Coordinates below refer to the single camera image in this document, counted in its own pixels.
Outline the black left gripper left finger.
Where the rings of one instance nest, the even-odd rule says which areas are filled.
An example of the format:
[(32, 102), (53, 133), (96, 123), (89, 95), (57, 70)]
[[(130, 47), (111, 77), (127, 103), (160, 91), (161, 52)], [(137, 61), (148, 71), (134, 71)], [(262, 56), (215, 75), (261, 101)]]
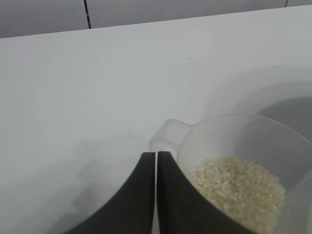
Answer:
[(155, 153), (143, 153), (130, 176), (98, 211), (68, 234), (150, 234), (155, 207)]

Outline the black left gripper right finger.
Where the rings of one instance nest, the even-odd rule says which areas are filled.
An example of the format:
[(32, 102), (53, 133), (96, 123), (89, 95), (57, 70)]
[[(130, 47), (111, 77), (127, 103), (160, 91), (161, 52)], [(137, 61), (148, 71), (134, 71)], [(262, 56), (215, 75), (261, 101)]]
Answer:
[(162, 234), (246, 233), (193, 187), (170, 152), (157, 155), (157, 212)]

